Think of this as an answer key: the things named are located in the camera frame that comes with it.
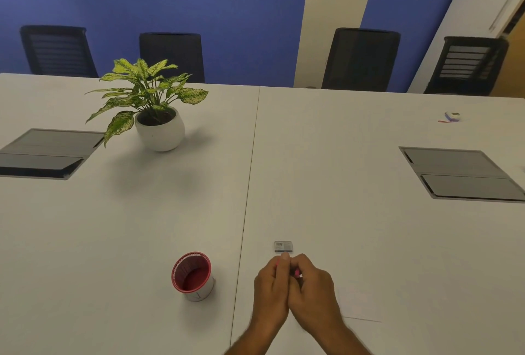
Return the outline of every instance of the human hand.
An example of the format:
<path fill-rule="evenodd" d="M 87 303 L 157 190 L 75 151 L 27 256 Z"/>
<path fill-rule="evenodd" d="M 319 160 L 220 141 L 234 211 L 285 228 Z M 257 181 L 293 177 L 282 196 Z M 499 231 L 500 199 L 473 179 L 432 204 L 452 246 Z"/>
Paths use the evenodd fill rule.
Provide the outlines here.
<path fill-rule="evenodd" d="M 288 317 L 288 277 L 290 255 L 275 256 L 255 278 L 253 313 L 249 330 L 254 329 L 270 341 Z"/>
<path fill-rule="evenodd" d="M 296 278 L 289 276 L 288 306 L 299 325 L 323 346 L 327 335 L 346 331 L 332 277 L 317 269 L 304 254 L 292 258 L 290 267 L 292 270 L 299 267 L 302 286 Z"/>

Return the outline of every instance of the blue wall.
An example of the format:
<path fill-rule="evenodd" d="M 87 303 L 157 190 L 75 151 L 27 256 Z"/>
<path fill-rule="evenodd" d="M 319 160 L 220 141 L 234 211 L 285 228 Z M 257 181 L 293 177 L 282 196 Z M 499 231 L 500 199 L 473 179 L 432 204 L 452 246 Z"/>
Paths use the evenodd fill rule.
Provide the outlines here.
<path fill-rule="evenodd" d="M 362 28 L 401 33 L 388 91 L 406 92 L 452 0 L 368 0 Z"/>
<path fill-rule="evenodd" d="M 87 28 L 99 74 L 139 56 L 141 32 L 194 32 L 206 81 L 293 86 L 305 0 L 0 0 L 0 72 L 29 73 L 26 24 Z"/>

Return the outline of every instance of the mesh chair back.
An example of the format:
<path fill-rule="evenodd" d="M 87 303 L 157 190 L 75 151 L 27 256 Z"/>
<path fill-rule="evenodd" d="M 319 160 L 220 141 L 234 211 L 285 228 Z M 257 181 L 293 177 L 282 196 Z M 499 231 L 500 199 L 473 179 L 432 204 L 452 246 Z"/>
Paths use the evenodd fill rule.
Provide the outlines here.
<path fill-rule="evenodd" d="M 336 29 L 322 87 L 386 91 L 400 40 L 397 32 Z"/>
<path fill-rule="evenodd" d="M 151 66 L 161 60 L 175 64 L 178 69 L 162 71 L 165 78 L 190 73 L 192 83 L 204 83 L 204 63 L 200 34 L 195 33 L 141 33 L 140 57 Z"/>
<path fill-rule="evenodd" d="M 20 35 L 34 75 L 98 77 L 85 27 L 28 25 Z"/>
<path fill-rule="evenodd" d="M 485 37 L 446 37 L 425 93 L 489 95 L 509 42 Z"/>

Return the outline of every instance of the forearm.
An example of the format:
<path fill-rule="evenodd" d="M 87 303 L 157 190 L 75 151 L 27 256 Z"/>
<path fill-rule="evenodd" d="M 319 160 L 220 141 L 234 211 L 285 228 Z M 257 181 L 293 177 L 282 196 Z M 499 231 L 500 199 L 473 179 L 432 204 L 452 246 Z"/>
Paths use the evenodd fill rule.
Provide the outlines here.
<path fill-rule="evenodd" d="M 327 355 L 371 355 L 344 322 L 315 339 Z"/>
<path fill-rule="evenodd" d="M 257 325 L 250 325 L 224 355 L 265 355 L 274 334 Z"/>

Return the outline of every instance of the white plant pot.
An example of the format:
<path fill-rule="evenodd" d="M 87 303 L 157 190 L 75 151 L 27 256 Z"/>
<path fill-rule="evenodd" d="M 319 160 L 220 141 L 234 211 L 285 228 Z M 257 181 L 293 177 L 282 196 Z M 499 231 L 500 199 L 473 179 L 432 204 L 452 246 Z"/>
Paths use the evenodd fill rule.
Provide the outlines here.
<path fill-rule="evenodd" d="M 144 145 L 157 152 L 166 152 L 179 146 L 184 138 L 185 128 L 179 111 L 175 111 L 175 117 L 160 126 L 144 126 L 138 121 L 139 113 L 135 114 L 135 126 L 139 132 L 140 139 Z"/>

